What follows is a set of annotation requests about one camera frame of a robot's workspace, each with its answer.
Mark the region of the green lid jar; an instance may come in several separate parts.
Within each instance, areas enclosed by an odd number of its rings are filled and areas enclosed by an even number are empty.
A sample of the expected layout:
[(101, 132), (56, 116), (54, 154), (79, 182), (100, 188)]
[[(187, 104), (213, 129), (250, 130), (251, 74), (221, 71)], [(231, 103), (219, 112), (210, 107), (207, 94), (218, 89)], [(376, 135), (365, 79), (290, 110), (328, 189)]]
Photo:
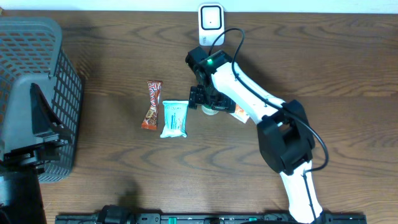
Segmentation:
[(209, 108), (207, 105), (202, 105), (201, 109), (205, 114), (210, 115), (210, 116), (216, 115), (218, 113), (217, 110), (213, 110), (213, 109)]

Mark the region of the teal toilet tissue pack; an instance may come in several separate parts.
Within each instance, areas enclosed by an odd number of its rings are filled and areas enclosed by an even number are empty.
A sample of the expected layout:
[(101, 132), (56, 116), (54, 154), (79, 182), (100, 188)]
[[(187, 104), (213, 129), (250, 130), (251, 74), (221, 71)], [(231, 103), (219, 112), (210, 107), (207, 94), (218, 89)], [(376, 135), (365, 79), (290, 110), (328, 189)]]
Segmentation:
[(187, 100), (165, 100), (164, 121), (161, 138), (187, 137), (185, 124), (187, 120), (188, 101)]

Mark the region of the small orange snack box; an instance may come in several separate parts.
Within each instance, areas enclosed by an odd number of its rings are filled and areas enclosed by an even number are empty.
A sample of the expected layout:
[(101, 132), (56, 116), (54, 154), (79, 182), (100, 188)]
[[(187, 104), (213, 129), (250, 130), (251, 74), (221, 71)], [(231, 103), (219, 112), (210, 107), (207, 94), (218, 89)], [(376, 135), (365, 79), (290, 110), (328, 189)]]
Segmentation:
[(250, 118), (249, 115), (238, 104), (236, 104), (235, 111), (234, 113), (231, 113), (231, 116), (244, 124), (246, 124)]

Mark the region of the red chocolate bar wrapper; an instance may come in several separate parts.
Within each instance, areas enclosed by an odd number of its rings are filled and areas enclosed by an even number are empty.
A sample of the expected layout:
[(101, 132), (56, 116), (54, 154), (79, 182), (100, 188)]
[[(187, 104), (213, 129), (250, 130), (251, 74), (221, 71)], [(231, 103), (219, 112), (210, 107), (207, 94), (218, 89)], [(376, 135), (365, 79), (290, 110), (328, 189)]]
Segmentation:
[(150, 97), (150, 107), (147, 111), (144, 120), (141, 124), (141, 128), (156, 130), (158, 125), (158, 116), (159, 116), (159, 101), (160, 101), (160, 92), (162, 89), (162, 82), (150, 80), (147, 82), (147, 86), (149, 89), (149, 97)]

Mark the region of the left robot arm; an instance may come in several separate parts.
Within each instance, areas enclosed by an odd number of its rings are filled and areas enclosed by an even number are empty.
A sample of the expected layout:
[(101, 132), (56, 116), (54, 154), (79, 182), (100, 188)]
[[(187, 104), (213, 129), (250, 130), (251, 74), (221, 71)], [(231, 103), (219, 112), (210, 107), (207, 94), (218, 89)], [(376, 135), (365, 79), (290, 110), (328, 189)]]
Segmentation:
[(46, 223), (39, 175), (60, 160), (72, 132), (52, 111), (36, 83), (14, 101), (1, 135), (1, 223)]

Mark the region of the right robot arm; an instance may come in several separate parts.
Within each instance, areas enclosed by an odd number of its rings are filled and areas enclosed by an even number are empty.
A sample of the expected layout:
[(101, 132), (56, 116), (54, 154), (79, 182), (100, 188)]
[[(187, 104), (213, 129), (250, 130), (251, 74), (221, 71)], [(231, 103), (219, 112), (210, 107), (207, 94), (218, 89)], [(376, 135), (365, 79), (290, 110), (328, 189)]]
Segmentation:
[(282, 178), (293, 219), (318, 222), (323, 209), (311, 174), (315, 140), (303, 106), (266, 92), (222, 50), (209, 55), (196, 47), (185, 62), (198, 82), (190, 89), (189, 108), (201, 105), (233, 114), (240, 106), (256, 124), (262, 158)]

